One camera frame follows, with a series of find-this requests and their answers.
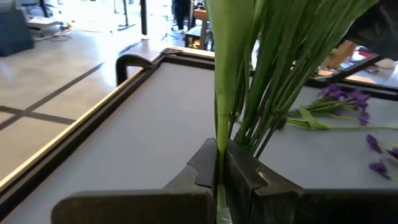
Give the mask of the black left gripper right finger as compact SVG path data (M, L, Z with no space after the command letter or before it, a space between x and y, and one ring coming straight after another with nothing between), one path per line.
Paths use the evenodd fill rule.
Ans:
M224 164L233 223L397 223L396 190L306 189L233 141L228 141Z

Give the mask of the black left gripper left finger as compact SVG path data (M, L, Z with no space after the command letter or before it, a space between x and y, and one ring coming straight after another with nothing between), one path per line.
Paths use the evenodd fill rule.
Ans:
M78 192L52 209L54 224L216 222L218 151L208 138L161 189Z

